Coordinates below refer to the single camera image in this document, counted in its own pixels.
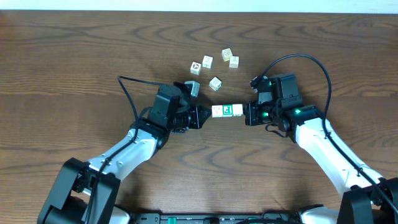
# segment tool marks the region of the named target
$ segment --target black cable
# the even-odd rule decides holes
[[[282,224],[297,224],[296,222],[290,222],[285,220],[271,220],[271,219],[253,219],[253,220],[244,220],[237,222],[235,224],[254,224],[254,223],[282,223]]]
[[[397,207],[394,205],[394,203],[392,203],[392,201],[390,200],[390,198],[380,189],[380,187],[377,185],[377,183],[375,183],[375,181],[372,180],[372,178],[370,178],[370,176],[367,175],[367,173],[365,173],[365,171],[363,171],[363,168],[360,167],[359,165],[357,165],[357,163],[355,163],[338,145],[337,143],[333,140],[333,138],[330,136],[330,133],[328,132],[328,130],[326,129],[326,114],[328,112],[328,108],[329,108],[329,103],[330,103],[330,98],[331,98],[331,81],[330,81],[330,77],[329,77],[329,73],[326,70],[326,68],[314,57],[310,56],[310,55],[305,55],[305,54],[291,54],[291,55],[286,55],[285,57],[281,57],[280,59],[276,60],[275,62],[273,62],[272,64],[270,64],[265,70],[264,72],[261,74],[261,77],[258,78],[264,78],[264,75],[268,72],[268,70],[270,70],[276,63],[280,62],[281,60],[285,60],[287,58],[291,58],[291,57],[306,57],[309,58],[311,60],[313,60],[315,63],[317,63],[319,65],[319,67],[323,70],[323,72],[325,73],[326,76],[326,80],[328,81],[328,97],[326,99],[326,105],[325,105],[325,110],[323,111],[323,116],[322,116],[322,128],[323,128],[323,132],[325,132],[325,139],[327,138],[331,144],[337,149],[337,151],[358,171],[359,174],[361,174],[371,185],[373,185],[373,187],[380,193],[381,197],[387,202],[388,205],[390,205],[390,207],[393,209],[393,211],[398,215],[398,209]]]
[[[122,87],[124,93],[126,94],[127,98],[129,99],[130,105],[132,107],[132,112],[134,113],[134,119],[136,120],[136,128],[135,128],[135,132],[134,132],[134,136],[130,139],[129,142],[127,142],[125,145],[123,145],[122,147],[120,147],[118,150],[114,151],[110,156],[108,156],[105,161],[103,162],[103,164],[101,165],[101,167],[99,168],[99,171],[97,172],[95,181],[94,181],[94,185],[90,194],[90,200],[88,201],[88,205],[87,205],[87,214],[86,214],[86,218],[85,218],[85,224],[89,224],[90,222],[90,216],[91,216],[91,211],[93,209],[93,202],[94,202],[94,196],[96,193],[96,189],[98,186],[98,182],[100,181],[100,177],[102,172],[104,171],[105,167],[109,164],[109,162],[113,159],[114,156],[116,156],[119,152],[121,152],[123,149],[125,149],[126,147],[128,147],[130,144],[132,144],[136,139],[137,139],[137,135],[138,135],[138,116],[137,116],[137,110],[136,110],[136,106],[134,106],[134,103],[132,102],[131,96],[129,94],[129,92],[126,90],[126,87],[124,87],[122,80],[121,79],[125,79],[125,80],[130,80],[130,81],[135,81],[135,82],[140,82],[140,83],[145,83],[145,84],[150,84],[150,85],[161,85],[160,83],[155,83],[155,82],[148,82],[148,81],[144,81],[144,80],[138,80],[135,78],[129,78],[129,77],[124,77],[124,76],[119,76],[118,77],[118,81],[120,86]]]

